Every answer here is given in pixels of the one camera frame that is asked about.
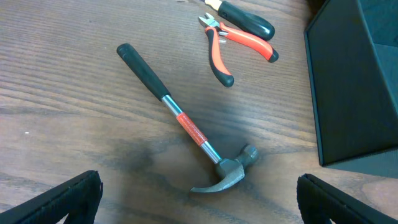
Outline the black yellow handled screwdriver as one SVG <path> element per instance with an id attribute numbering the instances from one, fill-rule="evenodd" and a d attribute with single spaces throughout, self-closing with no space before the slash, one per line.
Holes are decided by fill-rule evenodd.
<path id="1" fill-rule="evenodd" d="M 244 11 L 228 1 L 202 0 L 214 9 L 218 15 L 241 30 L 256 35 L 263 40 L 271 40 L 275 34 L 274 26 L 260 16 Z"/>

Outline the black cardboard box with lid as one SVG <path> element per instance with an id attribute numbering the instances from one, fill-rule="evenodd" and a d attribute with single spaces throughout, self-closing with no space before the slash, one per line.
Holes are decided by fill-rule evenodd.
<path id="1" fill-rule="evenodd" d="M 397 0 L 327 0 L 304 37 L 321 166 L 397 177 Z"/>

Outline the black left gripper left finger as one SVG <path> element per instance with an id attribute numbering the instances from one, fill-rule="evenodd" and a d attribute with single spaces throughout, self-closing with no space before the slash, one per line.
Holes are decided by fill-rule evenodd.
<path id="1" fill-rule="evenodd" d="M 103 183 L 95 170 L 88 170 L 12 209 L 1 213 L 1 223 L 93 224 Z"/>

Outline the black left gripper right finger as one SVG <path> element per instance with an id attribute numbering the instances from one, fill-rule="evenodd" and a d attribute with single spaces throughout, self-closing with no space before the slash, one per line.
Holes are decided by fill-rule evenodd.
<path id="1" fill-rule="evenodd" d="M 297 202 L 305 224 L 397 224 L 391 218 L 312 174 L 297 180 Z"/>

